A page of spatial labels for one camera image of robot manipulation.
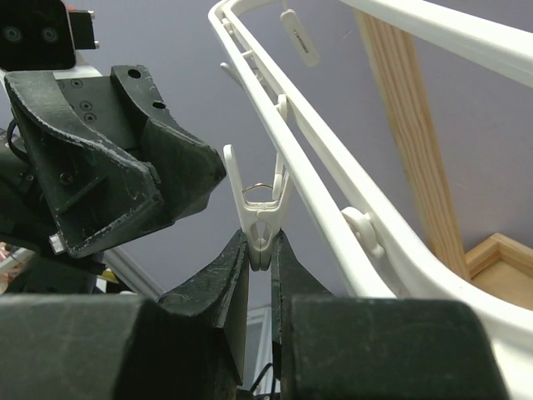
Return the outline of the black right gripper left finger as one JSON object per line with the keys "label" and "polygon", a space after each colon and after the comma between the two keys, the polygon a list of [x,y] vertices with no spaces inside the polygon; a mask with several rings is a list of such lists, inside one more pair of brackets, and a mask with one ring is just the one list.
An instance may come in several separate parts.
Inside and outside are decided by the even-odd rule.
{"label": "black right gripper left finger", "polygon": [[248,246],[221,253],[157,299],[1,297],[4,399],[233,399],[244,375]]}

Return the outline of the white plastic clip hanger frame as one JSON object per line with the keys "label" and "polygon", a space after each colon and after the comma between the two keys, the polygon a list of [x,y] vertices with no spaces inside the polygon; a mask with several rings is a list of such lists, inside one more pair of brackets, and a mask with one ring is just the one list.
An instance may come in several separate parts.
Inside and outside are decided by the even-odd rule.
{"label": "white plastic clip hanger frame", "polygon": [[[208,19],[230,65],[349,291],[399,299],[447,298],[483,323],[514,399],[532,396],[532,307],[466,282],[424,244],[288,76],[241,21],[258,1],[220,1]],[[351,10],[459,55],[525,86],[532,84],[530,32],[427,1],[352,1]]]}

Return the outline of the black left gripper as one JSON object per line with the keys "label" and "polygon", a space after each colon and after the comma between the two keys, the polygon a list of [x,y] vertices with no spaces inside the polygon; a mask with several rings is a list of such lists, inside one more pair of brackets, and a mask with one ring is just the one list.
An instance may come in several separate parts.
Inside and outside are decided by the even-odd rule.
{"label": "black left gripper", "polygon": [[9,72],[4,84],[1,239],[31,252],[11,292],[94,291],[105,251],[203,211],[227,175],[143,65],[110,79]]}

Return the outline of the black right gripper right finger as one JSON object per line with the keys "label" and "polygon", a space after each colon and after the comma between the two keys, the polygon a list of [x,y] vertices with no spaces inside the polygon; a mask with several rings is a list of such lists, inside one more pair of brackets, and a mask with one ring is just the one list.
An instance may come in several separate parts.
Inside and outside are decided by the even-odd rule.
{"label": "black right gripper right finger", "polygon": [[271,255],[274,372],[284,399],[507,399],[480,319],[435,299],[338,297],[284,233]]}

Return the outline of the white plastic clothes peg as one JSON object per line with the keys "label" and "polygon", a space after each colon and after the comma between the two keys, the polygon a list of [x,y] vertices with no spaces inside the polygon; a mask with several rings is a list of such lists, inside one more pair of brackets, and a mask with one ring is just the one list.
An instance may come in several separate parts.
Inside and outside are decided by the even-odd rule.
{"label": "white plastic clothes peg", "polygon": [[[285,166],[285,160],[279,153],[276,155],[272,185],[258,183],[245,189],[237,164],[237,156],[231,144],[224,146],[223,157],[241,230],[247,237],[250,266],[254,272],[266,271],[271,264],[274,238],[281,231],[282,221],[294,187]],[[245,193],[259,187],[271,189],[271,200],[265,202],[248,201]]]}

